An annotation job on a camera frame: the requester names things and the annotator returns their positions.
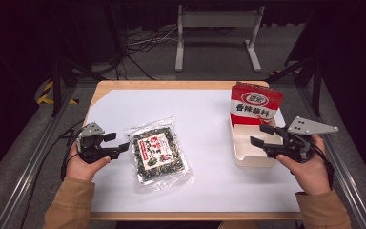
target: metal frame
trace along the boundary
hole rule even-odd
[[[66,88],[64,91],[64,96],[62,100],[62,104],[67,104],[70,101],[75,88]],[[16,187],[13,190],[13,193],[10,196],[10,199],[5,206],[1,216],[0,216],[0,229],[10,228],[10,224],[22,203],[23,198],[29,190],[29,187],[35,178],[37,173],[39,164],[44,159],[45,153],[48,148],[48,143],[51,139],[52,133],[55,130],[56,125],[58,124],[59,119],[65,111],[66,106],[62,106],[56,116],[52,117],[46,127],[45,132],[41,136],[40,141],[31,156],[29,164],[26,166],[25,171],[22,176],[19,178],[19,181],[16,184]]]
[[[314,121],[324,123],[320,116],[315,114],[315,110],[310,105],[311,99],[313,99],[308,93],[307,88],[298,88],[298,92],[302,100],[304,101],[308,111]],[[340,182],[343,192],[352,207],[352,210],[358,220],[361,228],[366,228],[366,207],[362,200],[361,194],[358,191],[356,183],[349,172],[346,164],[340,158],[339,153],[336,151],[335,144],[331,140],[329,135],[323,135],[325,145],[328,151],[328,158],[332,162],[335,168],[335,174]]]
[[[184,27],[252,27],[252,37],[245,40],[246,49],[251,57],[252,65],[256,72],[261,71],[260,63],[254,51],[254,42],[257,37],[261,19],[263,17],[264,6],[259,7],[258,11],[183,11],[182,5],[179,5],[177,18],[178,41],[175,69],[178,72],[183,71],[184,54]]]

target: metal stand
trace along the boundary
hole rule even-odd
[[[84,73],[88,77],[91,77],[97,81],[107,80],[100,74],[94,73],[75,62],[58,57],[57,60],[52,64],[52,83],[53,83],[53,100],[54,109],[52,112],[52,117],[56,116],[58,111],[62,106],[61,99],[61,81],[64,81],[66,87],[76,87],[78,80],[72,69],[77,69],[81,73]]]
[[[246,49],[251,57],[254,70],[261,71],[256,52],[254,51],[254,42],[257,37],[260,22],[263,17],[264,6],[259,7],[258,11],[183,11],[179,5],[177,18],[178,42],[176,53],[175,69],[178,72],[183,71],[184,54],[184,27],[251,27],[253,22],[253,32],[250,40],[245,40]]]

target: person's left hand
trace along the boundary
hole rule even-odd
[[[92,164],[88,164],[81,159],[80,156],[75,156],[78,154],[76,142],[73,142],[67,165],[66,177],[76,178],[86,181],[92,181],[94,175],[101,168],[105,167],[110,161],[110,157],[103,157]]]

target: wooden table edge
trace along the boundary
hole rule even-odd
[[[223,90],[230,89],[237,81],[117,81],[105,80],[97,84],[91,99],[91,106],[111,90],[153,90],[153,89],[193,89],[193,90]],[[269,87],[265,81],[240,81]]]
[[[92,212],[91,220],[298,220],[299,212],[269,212],[269,213],[244,213],[244,212],[185,212],[185,213],[105,213]]]

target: white paper sheet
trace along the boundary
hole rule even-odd
[[[195,182],[138,194],[131,150],[99,171],[93,212],[299,212],[295,177],[272,168],[240,168],[230,136],[231,90],[117,90],[90,109],[87,123],[117,132],[114,147],[131,127],[173,116],[175,130]],[[277,113],[278,126],[284,125]]]

